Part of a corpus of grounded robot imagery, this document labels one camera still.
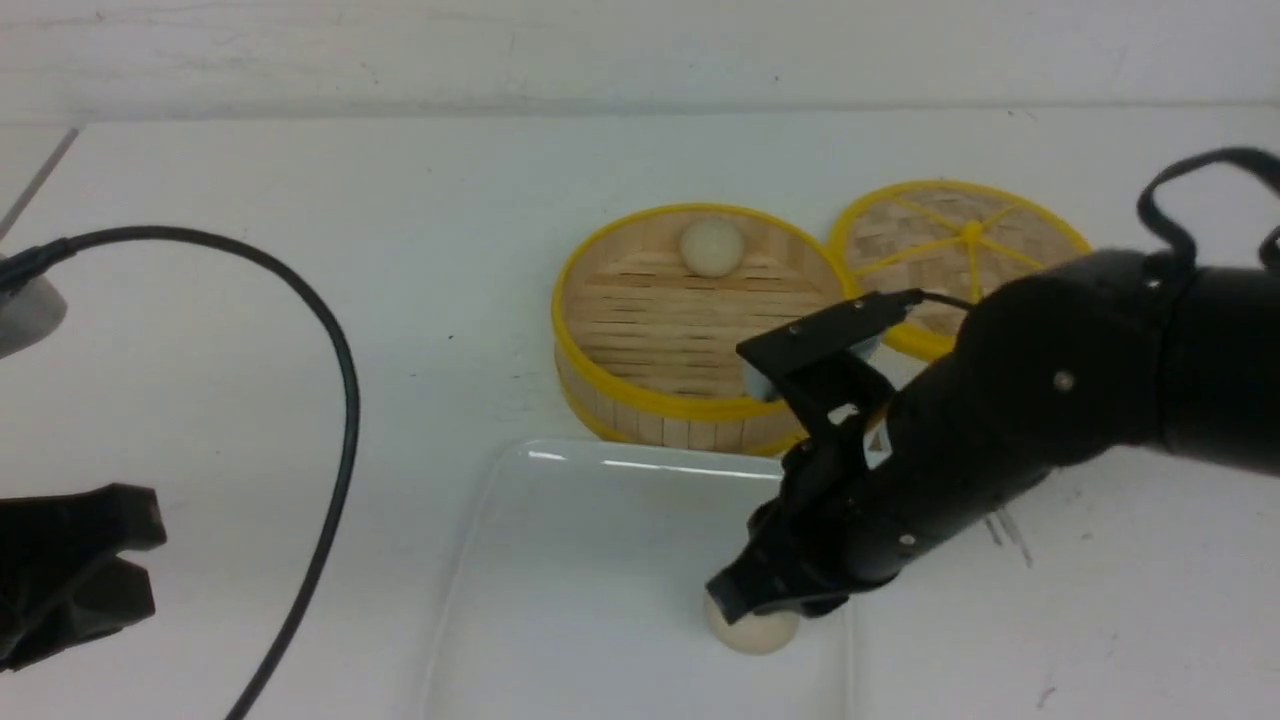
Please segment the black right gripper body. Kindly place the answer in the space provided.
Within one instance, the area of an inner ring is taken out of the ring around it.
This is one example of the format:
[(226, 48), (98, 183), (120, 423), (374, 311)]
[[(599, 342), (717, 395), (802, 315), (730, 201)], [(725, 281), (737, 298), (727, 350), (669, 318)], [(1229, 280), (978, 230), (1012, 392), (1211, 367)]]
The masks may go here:
[(938, 480), (951, 423), (943, 415), (888, 415), (890, 456), (872, 466), (861, 416), (808, 424), (783, 459), (777, 496), (748, 524), (742, 552), (708, 583), (727, 623), (790, 611), (819, 618), (877, 589), (948, 542)]

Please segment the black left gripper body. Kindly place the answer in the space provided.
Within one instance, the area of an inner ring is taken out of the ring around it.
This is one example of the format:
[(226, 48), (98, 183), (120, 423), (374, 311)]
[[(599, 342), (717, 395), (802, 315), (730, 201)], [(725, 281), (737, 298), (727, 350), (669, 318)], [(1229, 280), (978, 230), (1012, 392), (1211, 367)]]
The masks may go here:
[(166, 543), (157, 496), (109, 484), (1, 502), (1, 669), (18, 671), (150, 619), (145, 568), (122, 559)]

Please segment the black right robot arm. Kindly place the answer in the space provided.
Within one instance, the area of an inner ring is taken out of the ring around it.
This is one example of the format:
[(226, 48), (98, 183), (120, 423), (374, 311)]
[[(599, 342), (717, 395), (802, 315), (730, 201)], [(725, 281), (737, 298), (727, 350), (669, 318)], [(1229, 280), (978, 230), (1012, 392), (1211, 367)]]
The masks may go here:
[(1002, 286), (905, 386), (867, 360), (928, 300), (868, 293), (741, 342), (800, 420), (777, 496), (707, 583), (727, 623), (820, 618), (1116, 446), (1277, 475), (1277, 245), (1258, 268), (1103, 251)]

